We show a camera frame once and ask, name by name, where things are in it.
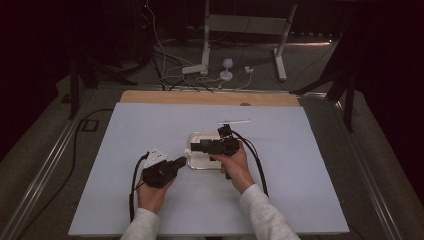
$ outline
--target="white board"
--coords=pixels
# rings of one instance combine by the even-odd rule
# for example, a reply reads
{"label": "white board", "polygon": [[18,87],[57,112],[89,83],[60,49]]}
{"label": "white board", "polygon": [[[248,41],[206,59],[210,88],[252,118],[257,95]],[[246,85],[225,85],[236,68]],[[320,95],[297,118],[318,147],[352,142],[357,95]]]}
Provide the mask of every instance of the white board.
{"label": "white board", "polygon": [[[75,213],[70,235],[120,235],[130,224],[128,194],[137,160],[154,145],[170,159],[184,155],[190,134],[225,120],[256,147],[272,204],[299,234],[348,232],[348,226],[302,107],[117,103]],[[248,152],[249,168],[261,186]],[[159,235],[253,233],[240,194],[219,170],[178,172]]]}

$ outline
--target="hand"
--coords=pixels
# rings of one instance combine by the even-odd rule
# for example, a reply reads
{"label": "hand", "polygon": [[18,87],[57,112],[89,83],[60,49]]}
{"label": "hand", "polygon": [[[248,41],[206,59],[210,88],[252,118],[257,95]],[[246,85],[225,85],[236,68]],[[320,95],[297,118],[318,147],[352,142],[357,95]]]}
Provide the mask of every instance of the hand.
{"label": "hand", "polygon": [[158,214],[165,200],[166,191],[168,191],[174,180],[175,178],[163,186],[163,188],[153,188],[147,185],[147,183],[144,183],[140,178],[138,185],[142,185],[137,188],[138,207]]}
{"label": "hand", "polygon": [[255,184],[250,175],[247,165],[246,151],[244,151],[243,143],[239,141],[239,150],[231,157],[225,155],[210,155],[213,159],[221,162],[221,173],[229,174],[234,187],[243,194],[243,192]]}

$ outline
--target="gray carpet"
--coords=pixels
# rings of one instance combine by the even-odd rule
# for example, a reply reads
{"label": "gray carpet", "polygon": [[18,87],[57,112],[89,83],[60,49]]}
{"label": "gray carpet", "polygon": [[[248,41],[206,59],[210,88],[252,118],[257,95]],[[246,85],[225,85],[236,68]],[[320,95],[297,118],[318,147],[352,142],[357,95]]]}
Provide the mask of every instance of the gray carpet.
{"label": "gray carpet", "polygon": [[[280,82],[272,60],[271,50],[275,44],[261,43],[249,47],[215,48],[211,51],[211,68],[208,77],[216,78],[222,71],[222,61],[226,57],[234,60],[235,78],[223,85],[225,91],[245,86],[244,66],[253,66],[252,81],[243,90],[285,91],[305,86],[318,79],[326,62],[331,56],[335,43],[330,45],[297,45],[302,42],[325,42],[322,38],[289,39],[283,51],[283,59],[288,80]],[[183,57],[193,63],[200,63],[201,41],[193,40],[188,45],[176,41],[163,43],[167,52]],[[175,67],[166,63],[166,69]],[[170,76],[178,76],[178,70],[170,71]],[[82,110],[85,116],[95,110],[113,108],[122,92],[127,89],[110,79],[100,76],[102,82],[97,90],[87,90],[91,96]],[[208,91],[187,78],[186,82],[174,90]],[[160,82],[152,66],[148,66],[131,80],[139,82],[136,88],[160,90]],[[166,79],[169,84],[181,78]],[[209,82],[210,90],[217,91],[219,82]],[[331,84],[315,89],[315,92],[328,91]],[[67,120],[70,106],[61,103],[64,94],[69,93],[69,79],[58,84],[59,97],[45,110],[38,121],[27,131],[12,151],[0,163],[0,229],[12,216],[27,186],[69,123]],[[351,232],[339,235],[301,236],[302,239],[391,239],[385,231],[384,219],[379,216],[373,194],[364,177],[364,166],[359,158],[366,160],[366,170],[372,173],[372,179],[378,186],[378,194],[384,200],[401,239],[424,239],[424,210],[411,186],[408,184],[391,148],[375,122],[372,113],[360,93],[355,95],[353,128],[350,134],[340,123],[340,111],[331,103],[318,97],[302,97],[312,130],[318,142],[321,154],[333,181],[340,204]],[[107,128],[111,113],[104,111],[93,115],[100,122],[96,132],[79,132],[76,149],[74,174],[65,188],[28,228],[22,239],[78,239],[67,235],[70,223],[81,197],[85,182],[89,176],[93,161]],[[42,191],[37,204],[29,216],[32,219],[66,178],[72,162],[73,142],[69,142],[55,167],[55,171]]]}

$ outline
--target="white sleeve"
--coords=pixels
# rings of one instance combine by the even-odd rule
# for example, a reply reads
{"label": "white sleeve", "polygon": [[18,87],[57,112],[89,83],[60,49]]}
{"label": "white sleeve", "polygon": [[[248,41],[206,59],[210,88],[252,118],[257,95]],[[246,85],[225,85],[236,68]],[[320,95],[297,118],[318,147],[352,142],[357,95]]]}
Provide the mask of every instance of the white sleeve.
{"label": "white sleeve", "polygon": [[240,205],[250,218],[258,240],[299,240],[287,219],[271,205],[257,184],[244,191]]}
{"label": "white sleeve", "polygon": [[159,229],[159,217],[144,208],[137,208],[134,220],[121,240],[154,240]]}

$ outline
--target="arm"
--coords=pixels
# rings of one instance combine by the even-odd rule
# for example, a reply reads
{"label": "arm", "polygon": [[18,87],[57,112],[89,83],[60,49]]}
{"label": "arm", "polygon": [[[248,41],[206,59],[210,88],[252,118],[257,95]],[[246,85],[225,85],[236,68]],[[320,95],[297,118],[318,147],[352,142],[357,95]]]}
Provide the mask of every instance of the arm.
{"label": "arm", "polygon": [[137,188],[138,209],[134,220],[125,230],[121,240],[154,240],[159,229],[159,217],[157,213],[162,208],[165,194],[174,180],[167,183],[163,188],[152,188],[147,184]]}
{"label": "arm", "polygon": [[240,149],[231,157],[224,155],[211,155],[211,157],[222,163],[221,172],[230,175],[234,187],[242,194],[240,205],[250,218],[256,238],[298,240],[299,237],[286,218],[271,205],[268,197],[253,181],[243,143],[239,144]]}

